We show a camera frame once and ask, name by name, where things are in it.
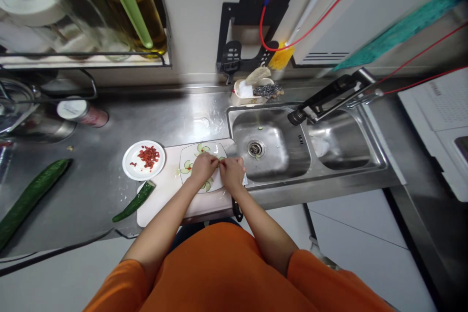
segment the hand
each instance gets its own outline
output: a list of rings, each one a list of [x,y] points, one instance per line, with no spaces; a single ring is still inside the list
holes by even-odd
[[[190,178],[199,183],[201,187],[213,175],[218,164],[219,160],[216,156],[207,152],[201,153],[194,162]]]
[[[223,181],[224,187],[231,193],[231,195],[244,188],[242,181],[244,180],[246,168],[244,167],[243,158],[237,157],[223,159],[219,163],[219,171],[221,173],[221,180]]]

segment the plate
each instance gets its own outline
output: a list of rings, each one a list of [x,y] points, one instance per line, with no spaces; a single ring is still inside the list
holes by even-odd
[[[203,142],[200,144],[193,144],[187,146],[185,149],[182,149],[180,153],[179,168],[182,184],[192,174],[191,170],[193,163],[195,162],[195,159],[198,156],[198,154],[200,154],[201,152],[208,152],[209,154],[212,154],[219,159],[226,158],[226,151],[224,151],[223,146],[219,143]],[[216,168],[211,178],[208,179],[203,188],[201,188],[198,191],[198,194],[210,193],[221,189],[223,186],[224,185],[221,181],[221,174],[219,173],[219,168]]]
[[[145,168],[145,161],[138,157],[140,150],[143,150],[142,146],[151,147],[154,146],[156,151],[159,152],[159,161],[155,162],[153,169],[149,167]],[[166,153],[161,145],[151,140],[143,140],[133,144],[125,152],[122,159],[122,168],[128,178],[133,180],[148,180],[153,178],[159,172],[161,172],[166,162]]]

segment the spice can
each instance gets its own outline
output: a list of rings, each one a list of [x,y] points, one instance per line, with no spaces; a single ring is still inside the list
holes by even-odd
[[[94,107],[86,100],[61,101],[57,106],[57,113],[64,119],[87,124],[93,128],[100,128],[109,120],[107,112]]]

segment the cooking oil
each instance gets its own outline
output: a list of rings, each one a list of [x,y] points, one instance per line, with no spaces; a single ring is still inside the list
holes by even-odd
[[[145,21],[148,32],[150,33],[151,39],[153,40],[153,47],[151,49],[146,48],[141,42],[137,31],[132,25],[132,22],[127,16],[125,9],[120,0],[109,0],[109,6],[118,15],[118,22],[127,34],[132,38],[134,42],[134,49],[137,51],[144,52],[157,52],[163,55],[167,51],[167,38],[166,33],[162,27],[161,19],[156,10],[156,6],[153,0],[136,0],[136,3],[140,9],[143,20]],[[156,55],[144,55],[147,58],[156,58]]]

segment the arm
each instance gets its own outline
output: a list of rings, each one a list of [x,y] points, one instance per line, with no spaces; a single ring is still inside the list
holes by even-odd
[[[224,159],[219,170],[224,186],[242,209],[265,261],[287,276],[289,260],[299,248],[242,185],[244,160],[241,157]]]
[[[192,175],[143,229],[123,257],[122,261],[132,259],[142,265],[150,286],[154,283],[192,199],[217,166],[218,159],[215,156],[209,153],[198,156]]]

